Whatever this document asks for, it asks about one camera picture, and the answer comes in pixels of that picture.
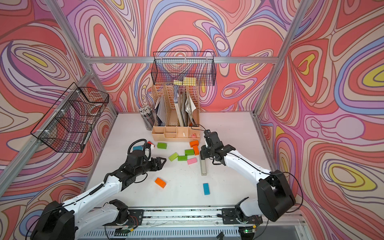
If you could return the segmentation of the orange block front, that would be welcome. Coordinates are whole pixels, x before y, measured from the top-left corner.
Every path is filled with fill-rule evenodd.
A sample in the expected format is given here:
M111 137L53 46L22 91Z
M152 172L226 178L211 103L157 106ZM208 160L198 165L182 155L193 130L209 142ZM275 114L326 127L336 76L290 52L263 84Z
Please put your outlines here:
M161 178L156 178L155 180L155 183L161 187L162 189L165 188L165 186L167 185L166 182L164 180L162 180Z

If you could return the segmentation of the green block carried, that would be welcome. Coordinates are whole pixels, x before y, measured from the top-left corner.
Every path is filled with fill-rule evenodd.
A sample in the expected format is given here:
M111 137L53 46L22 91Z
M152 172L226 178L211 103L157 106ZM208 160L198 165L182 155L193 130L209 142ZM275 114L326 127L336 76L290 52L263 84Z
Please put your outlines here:
M185 156L194 156L195 151L193 149L187 149L185 150Z

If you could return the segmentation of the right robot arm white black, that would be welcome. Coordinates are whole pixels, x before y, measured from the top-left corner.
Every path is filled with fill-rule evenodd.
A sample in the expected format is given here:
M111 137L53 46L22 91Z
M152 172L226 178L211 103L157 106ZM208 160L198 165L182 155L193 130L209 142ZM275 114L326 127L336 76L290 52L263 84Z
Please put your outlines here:
M257 198L244 198L235 205L234 218L244 223L253 216L265 216L276 222L296 204L292 189L279 170L262 168L244 157L235 147L224 145L217 132L204 131L205 144L201 159L211 159L213 165L229 167L249 180L257 188Z

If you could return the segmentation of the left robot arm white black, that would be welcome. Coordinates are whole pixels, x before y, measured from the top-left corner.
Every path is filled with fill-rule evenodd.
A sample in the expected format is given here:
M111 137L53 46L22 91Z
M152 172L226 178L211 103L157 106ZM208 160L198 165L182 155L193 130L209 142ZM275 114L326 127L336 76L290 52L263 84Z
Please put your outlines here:
M126 161L90 190L63 203L48 204L31 231L32 240L77 240L106 224L125 225L132 219L128 206L108 198L122 192L148 172L160 171L166 163L135 150Z

